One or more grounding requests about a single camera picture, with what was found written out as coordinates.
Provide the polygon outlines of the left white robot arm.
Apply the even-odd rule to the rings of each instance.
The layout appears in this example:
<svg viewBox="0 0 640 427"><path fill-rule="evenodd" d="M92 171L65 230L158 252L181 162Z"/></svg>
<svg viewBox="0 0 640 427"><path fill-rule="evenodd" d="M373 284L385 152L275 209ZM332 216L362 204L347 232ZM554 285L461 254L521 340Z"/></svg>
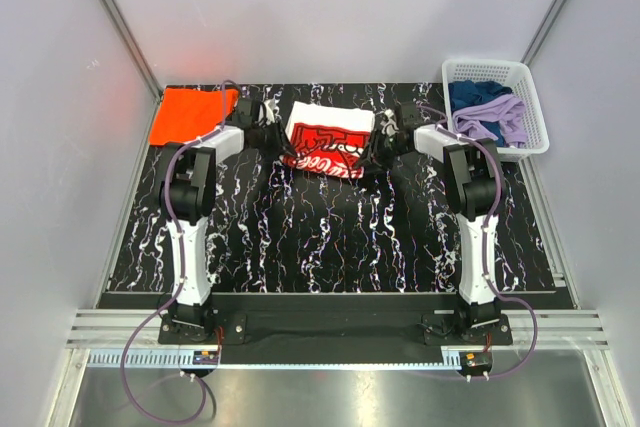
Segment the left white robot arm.
<svg viewBox="0 0 640 427"><path fill-rule="evenodd" d="M295 153L271 101L240 98L212 130L162 148L155 197L173 262L171 297L158 308L162 343L203 343L220 333L208 279L206 231L215 205L217 166L246 149L271 157Z"/></svg>

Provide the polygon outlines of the white t shirt red print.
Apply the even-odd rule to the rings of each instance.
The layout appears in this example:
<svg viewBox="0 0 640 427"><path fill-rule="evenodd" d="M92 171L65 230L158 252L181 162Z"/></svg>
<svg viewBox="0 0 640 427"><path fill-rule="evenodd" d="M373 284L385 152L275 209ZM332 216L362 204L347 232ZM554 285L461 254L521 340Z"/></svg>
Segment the white t shirt red print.
<svg viewBox="0 0 640 427"><path fill-rule="evenodd" d="M375 125L372 111L295 101L286 135L296 154L282 155L291 168L342 179L360 179L357 167Z"/></svg>

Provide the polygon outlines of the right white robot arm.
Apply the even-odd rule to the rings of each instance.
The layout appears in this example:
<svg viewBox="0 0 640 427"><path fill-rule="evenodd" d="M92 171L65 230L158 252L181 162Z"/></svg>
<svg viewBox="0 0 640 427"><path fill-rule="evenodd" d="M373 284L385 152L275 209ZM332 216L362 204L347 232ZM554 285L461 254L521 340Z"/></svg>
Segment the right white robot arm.
<svg viewBox="0 0 640 427"><path fill-rule="evenodd" d="M437 325L423 321L421 327L442 340L484 342L501 316L494 243L503 174L495 143L454 133L440 123L424 124L416 105L398 104L384 112L356 167L366 174L388 170L396 158L413 152L443 165L446 199L456 215L461 241L454 313Z"/></svg>

